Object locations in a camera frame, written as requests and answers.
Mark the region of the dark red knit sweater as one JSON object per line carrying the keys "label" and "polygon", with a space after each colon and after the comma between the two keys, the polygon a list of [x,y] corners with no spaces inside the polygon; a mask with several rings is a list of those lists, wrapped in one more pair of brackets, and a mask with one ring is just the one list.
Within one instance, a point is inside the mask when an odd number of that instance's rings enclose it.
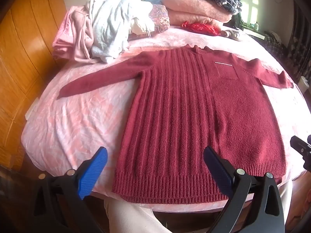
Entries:
{"label": "dark red knit sweater", "polygon": [[232,53],[197,46],[142,52],[78,78],[59,97],[140,80],[112,190],[131,203],[223,200],[203,160],[211,146],[248,174],[286,173],[284,143],[265,87],[291,88],[285,73]]}

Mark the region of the dark patterned curtain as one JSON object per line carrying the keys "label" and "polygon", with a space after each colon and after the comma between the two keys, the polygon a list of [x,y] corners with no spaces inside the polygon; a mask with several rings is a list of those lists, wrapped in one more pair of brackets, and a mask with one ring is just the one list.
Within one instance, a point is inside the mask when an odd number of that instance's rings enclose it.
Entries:
{"label": "dark patterned curtain", "polygon": [[264,48],[294,77],[304,77],[310,82],[310,19],[294,4],[294,23],[287,45],[279,35],[269,30],[264,32]]}

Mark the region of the beige garment near pillows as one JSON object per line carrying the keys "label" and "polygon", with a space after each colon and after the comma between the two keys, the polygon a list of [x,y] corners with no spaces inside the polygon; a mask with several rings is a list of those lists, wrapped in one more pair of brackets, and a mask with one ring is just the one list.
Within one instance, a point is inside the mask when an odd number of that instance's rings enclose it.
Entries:
{"label": "beige garment near pillows", "polygon": [[234,29],[231,29],[231,30],[221,30],[220,31],[220,35],[222,37],[226,37],[226,38],[229,38],[229,39],[232,39],[234,41],[238,41],[240,42],[241,41],[241,34],[238,30],[234,30]]}

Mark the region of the pink garment pile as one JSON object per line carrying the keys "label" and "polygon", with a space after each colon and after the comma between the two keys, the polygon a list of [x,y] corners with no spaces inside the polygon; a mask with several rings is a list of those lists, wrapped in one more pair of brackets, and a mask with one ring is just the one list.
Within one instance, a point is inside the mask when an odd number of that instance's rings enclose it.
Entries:
{"label": "pink garment pile", "polygon": [[94,43],[92,20],[86,6],[71,7],[52,43],[53,56],[83,64],[95,64],[91,48]]}

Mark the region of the red patterned cloth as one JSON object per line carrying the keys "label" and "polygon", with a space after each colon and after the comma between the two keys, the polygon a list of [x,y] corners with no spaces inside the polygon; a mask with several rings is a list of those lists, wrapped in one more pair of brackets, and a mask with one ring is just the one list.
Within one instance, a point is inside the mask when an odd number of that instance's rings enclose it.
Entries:
{"label": "red patterned cloth", "polygon": [[219,28],[213,25],[209,25],[209,24],[189,23],[188,21],[185,21],[181,24],[181,27],[184,30],[197,33],[197,34],[203,34],[203,35],[209,35],[209,36],[220,36],[221,35],[221,30]]}

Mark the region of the white light-blue garment pile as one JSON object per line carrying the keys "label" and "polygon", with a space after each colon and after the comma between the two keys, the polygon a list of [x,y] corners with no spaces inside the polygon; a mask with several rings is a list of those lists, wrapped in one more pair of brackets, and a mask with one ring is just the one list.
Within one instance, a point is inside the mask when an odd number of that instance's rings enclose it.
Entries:
{"label": "white light-blue garment pile", "polygon": [[105,63],[128,48],[131,33],[150,34],[155,24],[149,17],[153,4],[142,0],[89,0],[86,3],[93,29],[93,58]]}

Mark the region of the paisley patterned pillow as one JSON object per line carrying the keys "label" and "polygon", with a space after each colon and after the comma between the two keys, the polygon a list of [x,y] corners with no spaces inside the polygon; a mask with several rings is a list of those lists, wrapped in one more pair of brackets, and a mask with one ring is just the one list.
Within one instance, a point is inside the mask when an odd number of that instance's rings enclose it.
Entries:
{"label": "paisley patterned pillow", "polygon": [[151,33],[143,33],[140,35],[131,33],[129,35],[128,41],[147,37],[151,38],[165,32],[170,27],[168,11],[164,5],[153,4],[153,8],[149,13],[149,18],[151,18],[153,23],[155,24],[155,30]]}

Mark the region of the folded pink fuzzy blanket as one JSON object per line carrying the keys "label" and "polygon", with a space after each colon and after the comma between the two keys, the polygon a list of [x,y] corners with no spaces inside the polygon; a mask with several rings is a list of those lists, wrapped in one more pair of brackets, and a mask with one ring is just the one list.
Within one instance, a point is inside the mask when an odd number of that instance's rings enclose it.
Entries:
{"label": "folded pink fuzzy blanket", "polygon": [[232,19],[232,14],[212,0],[162,0],[161,3],[166,7],[173,26],[188,22],[221,28]]}

